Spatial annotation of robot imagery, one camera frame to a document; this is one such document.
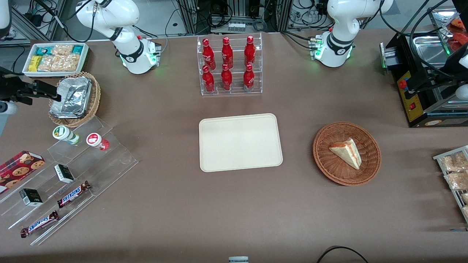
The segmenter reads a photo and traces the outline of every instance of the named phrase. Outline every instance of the small black box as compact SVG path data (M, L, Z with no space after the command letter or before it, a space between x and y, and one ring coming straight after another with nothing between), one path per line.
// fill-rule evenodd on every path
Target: small black box
M35 189L23 188L20 191L20 196L23 199L23 202L27 206L40 206L42 205L41 197Z
M54 169L60 181L64 183L73 183L73 175L70 173L70 170L67 166L58 164L54 166Z

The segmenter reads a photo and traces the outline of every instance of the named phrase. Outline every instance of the table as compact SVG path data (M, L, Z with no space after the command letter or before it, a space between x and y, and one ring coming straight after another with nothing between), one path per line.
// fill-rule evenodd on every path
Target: table
M340 68L310 60L281 34L263 34L264 92L202 97L195 37L170 39L161 66L132 75L111 42L89 42L88 71L99 81L98 116L140 163L40 246L0 221L2 262L315 262L343 245L369 262L466 262L463 217L432 156L467 144L465 127L410 129L379 43L390 30L363 30ZM19 105L0 137L0 161L55 140L48 101ZM273 113L279 167L204 173L198 123ZM324 125L350 121L379 143L382 166L368 184L326 178L311 154ZM358 259L333 251L323 262Z

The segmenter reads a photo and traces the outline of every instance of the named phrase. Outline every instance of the red bottle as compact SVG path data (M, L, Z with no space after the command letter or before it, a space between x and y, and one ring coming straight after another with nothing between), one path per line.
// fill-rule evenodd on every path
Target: red bottle
M205 61L205 65L208 65L211 70L216 68L216 63L214 62L214 52L213 49L210 47L210 41L205 38L202 40L203 43L203 60Z
M253 36L248 36L247 37L247 45L245 46L244 49L244 56L245 56L245 66L247 66L249 63L252 65L255 62L255 46L254 46L254 37Z
M246 92L251 92L254 89L254 77L255 74L252 71L252 64L248 64L245 67L245 72L244 72L244 90Z
M210 68L207 65L203 65L203 83L205 84L206 92L213 93L214 92L214 78L213 74L210 72Z
M223 49L221 50L221 54L223 55L223 63L226 63L229 68L233 68L234 67L233 48L229 44L228 37L223 37Z
M221 78L223 79L223 89L226 91L230 91L233 84L233 75L229 70L229 66L226 63L223 64L223 72L221 72Z

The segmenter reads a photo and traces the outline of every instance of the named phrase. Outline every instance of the red button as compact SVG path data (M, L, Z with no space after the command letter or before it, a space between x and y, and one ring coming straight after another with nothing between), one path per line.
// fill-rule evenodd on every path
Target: red button
M404 89L406 88L408 85L406 84L406 80L400 80L398 82L398 87L401 88L401 89Z

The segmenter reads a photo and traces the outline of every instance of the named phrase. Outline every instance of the wicker basket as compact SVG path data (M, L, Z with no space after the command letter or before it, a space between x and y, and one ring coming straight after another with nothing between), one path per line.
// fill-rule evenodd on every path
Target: wicker basket
M88 104L88 113L85 117L81 119L59 119L55 118L49 113L49 118L57 125L64 125L70 128L75 128L80 126L81 124L90 120L94 115L96 115L97 108L99 107L99 100L101 99L101 88L99 87L99 83L97 83L96 79L93 75L87 72L80 72L76 74L72 74L67 76L67 78L78 78L78 77L87 77L93 81L93 86L91 88L91 94L89 95L89 104ZM52 106L53 100L50 100L49 106Z
M331 144L348 138L353 138L361 155L359 170L329 150ZM372 135L349 122L336 122L323 127L314 139L313 154L319 169L328 178L347 186L368 183L379 172L382 162L379 146Z

